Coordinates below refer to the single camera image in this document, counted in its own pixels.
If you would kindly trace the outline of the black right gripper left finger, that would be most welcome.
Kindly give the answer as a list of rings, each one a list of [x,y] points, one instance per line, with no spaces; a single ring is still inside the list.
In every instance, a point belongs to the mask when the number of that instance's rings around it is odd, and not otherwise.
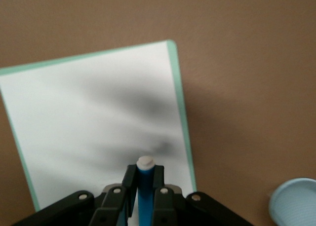
[[[126,226],[137,190],[137,166],[128,165],[123,181],[95,197],[80,190],[14,223],[15,226]]]

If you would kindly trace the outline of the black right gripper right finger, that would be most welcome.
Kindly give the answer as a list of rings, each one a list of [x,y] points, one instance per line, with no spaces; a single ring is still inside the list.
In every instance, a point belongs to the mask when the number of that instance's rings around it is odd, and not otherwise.
[[[180,187],[164,183],[161,165],[154,168],[153,189],[153,226],[252,225],[204,192],[196,191],[184,197]]]

